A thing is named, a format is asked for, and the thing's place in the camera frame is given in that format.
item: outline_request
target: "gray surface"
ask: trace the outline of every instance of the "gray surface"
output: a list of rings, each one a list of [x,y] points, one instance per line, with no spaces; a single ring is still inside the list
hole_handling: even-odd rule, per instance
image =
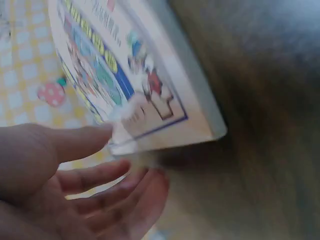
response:
[[[320,1],[170,0],[229,133],[139,154],[172,180],[181,240],[320,239]]]

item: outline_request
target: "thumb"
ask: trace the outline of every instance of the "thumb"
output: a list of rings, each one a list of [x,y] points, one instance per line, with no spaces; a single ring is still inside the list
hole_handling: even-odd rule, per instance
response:
[[[0,199],[25,198],[42,187],[59,164],[88,157],[112,136],[112,125],[51,129],[36,124],[0,127]]]

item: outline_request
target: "book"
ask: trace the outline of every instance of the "book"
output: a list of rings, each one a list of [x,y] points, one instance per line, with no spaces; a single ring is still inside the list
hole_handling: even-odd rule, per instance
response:
[[[58,58],[115,155],[218,140],[227,128],[165,0],[49,0]]]

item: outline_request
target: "hand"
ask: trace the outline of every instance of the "hand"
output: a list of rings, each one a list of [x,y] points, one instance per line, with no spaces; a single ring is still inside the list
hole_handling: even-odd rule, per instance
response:
[[[57,171],[61,163],[96,153],[111,135],[110,125],[1,127],[0,239],[140,240],[165,206],[169,183],[161,171],[142,169],[104,192],[73,200],[65,196],[116,180],[130,162]]]

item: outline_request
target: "yellow checkered tablecloth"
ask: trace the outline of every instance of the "yellow checkered tablecloth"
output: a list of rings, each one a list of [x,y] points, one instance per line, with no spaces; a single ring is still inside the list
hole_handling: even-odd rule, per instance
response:
[[[0,41],[0,127],[38,123],[53,128],[92,125],[94,119],[71,86],[65,88],[65,103],[57,108],[38,99],[37,90],[54,82],[63,72],[53,44],[46,0],[9,0],[9,16],[17,26],[11,40]],[[111,159],[106,149],[78,161],[64,163],[64,170],[85,168]],[[102,191],[95,188],[82,197]],[[164,240],[152,229],[146,240]]]

